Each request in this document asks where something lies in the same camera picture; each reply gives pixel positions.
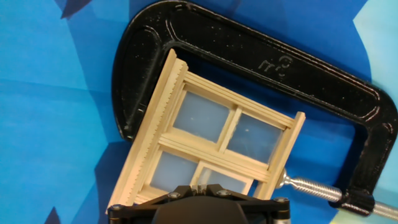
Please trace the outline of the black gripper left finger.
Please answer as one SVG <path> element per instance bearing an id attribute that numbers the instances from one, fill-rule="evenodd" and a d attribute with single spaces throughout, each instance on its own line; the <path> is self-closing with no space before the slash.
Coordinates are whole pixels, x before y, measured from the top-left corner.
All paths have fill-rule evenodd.
<path id="1" fill-rule="evenodd" d="M 109 224 L 132 223 L 137 218 L 153 218 L 156 211 L 163 205 L 193 196 L 198 196 L 197 185 L 180 185 L 173 192 L 144 202 L 140 205 L 114 204 L 107 209 Z"/>

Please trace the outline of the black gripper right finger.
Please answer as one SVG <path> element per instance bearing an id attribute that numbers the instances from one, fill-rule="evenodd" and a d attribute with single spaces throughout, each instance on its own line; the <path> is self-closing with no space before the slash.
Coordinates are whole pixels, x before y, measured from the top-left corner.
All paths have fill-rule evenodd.
<path id="1" fill-rule="evenodd" d="M 254 220 L 255 215 L 262 215 L 264 219 L 259 223 L 291 224 L 290 200 L 286 197 L 260 200 L 225 189 L 220 184 L 199 184 L 198 195 L 235 202 L 240 206 L 249 222 Z"/>

